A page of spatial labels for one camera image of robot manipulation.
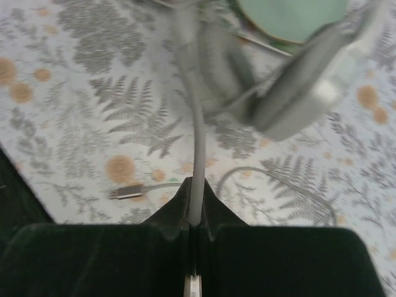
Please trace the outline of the green floral plate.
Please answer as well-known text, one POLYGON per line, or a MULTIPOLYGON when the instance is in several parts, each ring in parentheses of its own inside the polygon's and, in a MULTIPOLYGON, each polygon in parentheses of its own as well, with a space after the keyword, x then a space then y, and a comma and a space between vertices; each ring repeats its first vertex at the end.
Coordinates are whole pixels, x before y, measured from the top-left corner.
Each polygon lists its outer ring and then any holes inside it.
POLYGON ((344 0, 245 0, 236 3, 259 31, 293 44, 302 44, 323 25, 339 21, 348 5, 344 0))

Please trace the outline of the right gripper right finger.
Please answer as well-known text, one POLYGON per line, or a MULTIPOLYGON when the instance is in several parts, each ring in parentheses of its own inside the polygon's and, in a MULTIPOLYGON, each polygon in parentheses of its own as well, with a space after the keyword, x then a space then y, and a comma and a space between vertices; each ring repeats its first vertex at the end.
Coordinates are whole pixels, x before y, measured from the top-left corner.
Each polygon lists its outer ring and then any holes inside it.
POLYGON ((250 226, 205 186, 202 296, 384 296, 361 238, 331 227, 250 226))

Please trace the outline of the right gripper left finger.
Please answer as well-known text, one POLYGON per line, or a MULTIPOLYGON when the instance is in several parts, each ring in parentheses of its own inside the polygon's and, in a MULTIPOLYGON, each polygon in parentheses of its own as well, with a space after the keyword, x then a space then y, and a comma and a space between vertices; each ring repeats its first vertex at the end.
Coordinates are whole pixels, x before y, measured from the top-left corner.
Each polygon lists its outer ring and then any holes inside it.
POLYGON ((37 223, 1 251, 2 296, 189 296, 191 179, 146 221, 37 223))

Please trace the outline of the grey white headphones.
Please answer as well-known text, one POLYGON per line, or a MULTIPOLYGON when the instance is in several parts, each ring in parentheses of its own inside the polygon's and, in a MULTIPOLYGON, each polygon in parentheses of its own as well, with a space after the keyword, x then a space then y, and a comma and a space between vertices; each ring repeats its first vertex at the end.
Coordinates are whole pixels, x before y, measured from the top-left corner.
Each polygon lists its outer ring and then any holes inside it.
POLYGON ((293 136, 330 111, 356 79, 388 7, 387 1, 369 1, 344 20, 323 25, 262 80, 254 78, 236 37, 217 19, 202 24, 198 62, 213 103, 207 116, 230 115, 275 141, 293 136), (345 28, 356 16, 356 28, 345 28))

